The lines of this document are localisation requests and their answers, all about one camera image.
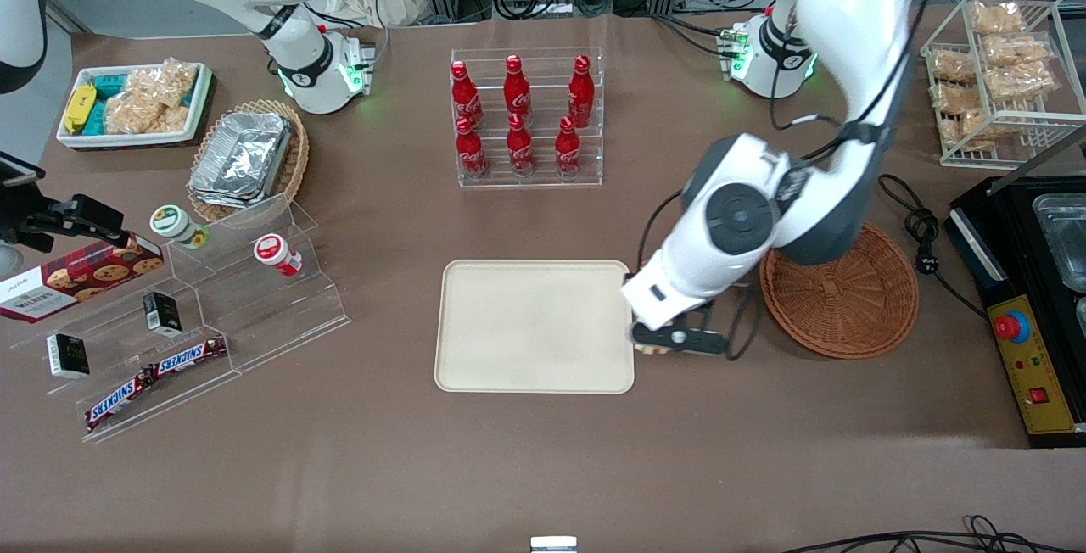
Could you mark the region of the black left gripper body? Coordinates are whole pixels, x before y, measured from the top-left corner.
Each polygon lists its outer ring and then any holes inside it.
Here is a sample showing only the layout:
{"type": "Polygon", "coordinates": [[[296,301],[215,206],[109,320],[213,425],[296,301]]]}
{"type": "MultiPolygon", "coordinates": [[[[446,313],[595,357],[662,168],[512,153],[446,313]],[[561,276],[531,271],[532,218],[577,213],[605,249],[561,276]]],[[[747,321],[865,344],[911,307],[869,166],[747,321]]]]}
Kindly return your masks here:
{"type": "Polygon", "coordinates": [[[691,353],[692,355],[728,355],[729,341],[722,334],[691,327],[685,322],[674,321],[659,329],[652,330],[644,322],[636,322],[630,328],[630,337],[639,349],[652,353],[691,353]]]}

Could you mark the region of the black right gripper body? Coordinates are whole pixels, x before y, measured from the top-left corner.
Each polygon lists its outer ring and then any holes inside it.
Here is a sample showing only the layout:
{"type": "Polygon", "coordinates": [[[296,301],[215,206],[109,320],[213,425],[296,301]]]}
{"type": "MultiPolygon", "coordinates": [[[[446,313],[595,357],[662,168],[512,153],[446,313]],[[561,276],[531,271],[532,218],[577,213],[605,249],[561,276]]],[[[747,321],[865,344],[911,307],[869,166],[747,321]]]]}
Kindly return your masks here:
{"type": "Polygon", "coordinates": [[[94,198],[74,194],[67,201],[45,196],[15,200],[15,242],[31,250],[51,250],[54,237],[94,237],[124,248],[128,231],[123,229],[124,214],[94,198]]]}

